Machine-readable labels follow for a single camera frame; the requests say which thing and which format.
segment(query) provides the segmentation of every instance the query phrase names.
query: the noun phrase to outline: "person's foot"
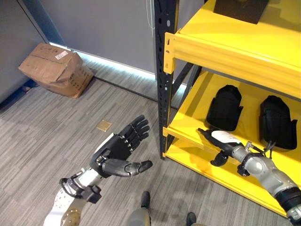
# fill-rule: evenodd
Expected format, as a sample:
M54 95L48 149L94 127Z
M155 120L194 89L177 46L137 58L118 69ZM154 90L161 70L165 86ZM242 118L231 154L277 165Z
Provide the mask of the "person's foot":
M150 208L151 195L148 191L144 191L141 196L141 207Z
M197 222L196 215L193 212L188 213L186 218L186 226L191 226L196 222Z

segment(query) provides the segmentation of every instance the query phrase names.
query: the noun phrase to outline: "small square tile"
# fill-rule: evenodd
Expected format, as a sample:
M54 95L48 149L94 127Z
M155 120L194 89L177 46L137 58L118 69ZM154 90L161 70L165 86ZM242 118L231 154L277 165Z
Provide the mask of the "small square tile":
M98 125L97 125L97 128L102 130L103 132L106 132L110 126L112 125L112 123L108 122L108 121L105 121L105 120L102 120Z

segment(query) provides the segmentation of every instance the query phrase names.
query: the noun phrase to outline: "black shelf post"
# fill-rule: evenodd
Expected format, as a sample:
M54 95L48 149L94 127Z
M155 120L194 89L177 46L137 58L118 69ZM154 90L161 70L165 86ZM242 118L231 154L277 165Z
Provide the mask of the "black shelf post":
M163 127L167 127L172 98L173 74L163 71L165 32L175 33L178 24L179 0L154 0L155 35L156 35L156 65L158 86L158 113L160 156L167 150L167 139L163 136Z

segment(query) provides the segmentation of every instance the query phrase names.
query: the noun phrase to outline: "brown cardboard box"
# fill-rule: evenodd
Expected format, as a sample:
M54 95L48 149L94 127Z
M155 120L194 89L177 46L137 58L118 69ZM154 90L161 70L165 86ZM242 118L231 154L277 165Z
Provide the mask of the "brown cardboard box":
M19 70L40 86L69 97L79 97L93 78L77 53L44 43L31 52Z

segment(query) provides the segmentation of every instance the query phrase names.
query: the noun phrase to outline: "robotic hand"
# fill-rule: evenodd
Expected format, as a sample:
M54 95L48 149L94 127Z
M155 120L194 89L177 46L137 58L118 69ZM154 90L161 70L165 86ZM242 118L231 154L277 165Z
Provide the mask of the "robotic hand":
M221 152L211 161L214 166L222 166L228 157L238 160L238 174L252 175L278 201L286 211L287 218L295 226L301 226L301 191L284 172L280 171L272 161L262 153L252 153L249 149L258 150L251 142L246 146L225 131L198 129L198 131Z
M62 188L55 197L54 206L47 215L44 226L78 226L80 214L87 202L97 203L101 178L111 175L131 177L152 166L151 161L128 162L140 142L148 137L148 121L141 115L119 134L110 134L95 151L90 166L69 178L62 178Z

